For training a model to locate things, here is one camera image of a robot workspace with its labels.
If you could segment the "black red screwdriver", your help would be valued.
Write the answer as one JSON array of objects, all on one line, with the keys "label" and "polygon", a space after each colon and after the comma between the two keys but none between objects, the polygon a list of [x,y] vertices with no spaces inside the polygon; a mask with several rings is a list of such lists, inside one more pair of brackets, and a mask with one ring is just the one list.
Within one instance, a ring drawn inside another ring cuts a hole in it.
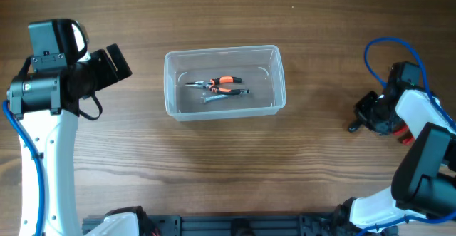
[{"label": "black red screwdriver", "polygon": [[360,127],[362,126],[362,123],[358,120],[353,121],[349,126],[348,126],[348,132],[349,133],[354,133],[356,132]]}]

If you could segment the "silver socket wrench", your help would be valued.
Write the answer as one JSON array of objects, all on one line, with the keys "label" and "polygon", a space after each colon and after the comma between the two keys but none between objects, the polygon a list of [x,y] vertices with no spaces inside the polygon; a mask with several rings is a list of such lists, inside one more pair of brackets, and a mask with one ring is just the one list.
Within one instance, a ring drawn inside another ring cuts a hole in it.
[{"label": "silver socket wrench", "polygon": [[207,103],[207,102],[210,102],[210,101],[216,101],[216,100],[223,99],[223,98],[235,97],[235,96],[240,96],[240,95],[249,94],[249,93],[250,93],[250,90],[241,90],[239,92],[239,94],[235,94],[235,95],[219,94],[217,96],[202,97],[201,98],[201,103]]}]

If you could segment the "orange black needle-nose pliers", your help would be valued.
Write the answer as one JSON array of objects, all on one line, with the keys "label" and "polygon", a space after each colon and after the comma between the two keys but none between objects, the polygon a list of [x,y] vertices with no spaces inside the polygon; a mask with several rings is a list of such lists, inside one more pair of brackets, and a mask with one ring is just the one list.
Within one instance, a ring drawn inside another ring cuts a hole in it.
[{"label": "orange black needle-nose pliers", "polygon": [[209,81],[195,81],[186,83],[185,86],[193,87],[193,88],[202,88],[213,93],[223,94],[223,95],[235,95],[239,94],[241,90],[248,90],[248,89],[228,89],[220,87],[222,84],[230,84],[230,83],[242,83],[242,79],[233,76],[222,76],[219,78],[213,78]]}]

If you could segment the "clear plastic container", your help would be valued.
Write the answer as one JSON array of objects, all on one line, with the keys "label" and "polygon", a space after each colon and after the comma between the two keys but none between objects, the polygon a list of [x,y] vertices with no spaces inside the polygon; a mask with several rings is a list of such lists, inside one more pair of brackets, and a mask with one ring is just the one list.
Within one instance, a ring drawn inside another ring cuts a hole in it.
[{"label": "clear plastic container", "polygon": [[167,114],[177,121],[267,116],[286,105],[275,45],[172,51],[165,56]]}]

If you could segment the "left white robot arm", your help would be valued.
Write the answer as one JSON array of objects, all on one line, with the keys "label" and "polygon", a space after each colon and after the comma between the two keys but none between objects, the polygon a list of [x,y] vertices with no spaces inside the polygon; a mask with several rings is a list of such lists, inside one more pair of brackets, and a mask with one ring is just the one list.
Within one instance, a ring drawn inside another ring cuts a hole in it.
[{"label": "left white robot arm", "polygon": [[20,235],[82,235],[76,211],[74,145],[82,98],[129,76],[117,44],[53,69],[14,77],[2,108],[21,146]]}]

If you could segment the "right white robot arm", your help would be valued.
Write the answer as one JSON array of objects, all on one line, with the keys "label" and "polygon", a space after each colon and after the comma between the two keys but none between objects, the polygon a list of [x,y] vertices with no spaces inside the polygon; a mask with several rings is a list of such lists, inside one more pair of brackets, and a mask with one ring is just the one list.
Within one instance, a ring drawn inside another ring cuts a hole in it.
[{"label": "right white robot arm", "polygon": [[331,218],[334,235],[387,235],[409,222],[438,224],[455,219],[455,130],[440,113],[439,100],[418,86],[420,67],[407,61],[393,64],[382,94],[371,91],[354,106],[361,126],[379,135],[403,135],[410,144],[391,185],[369,197],[347,200]]}]

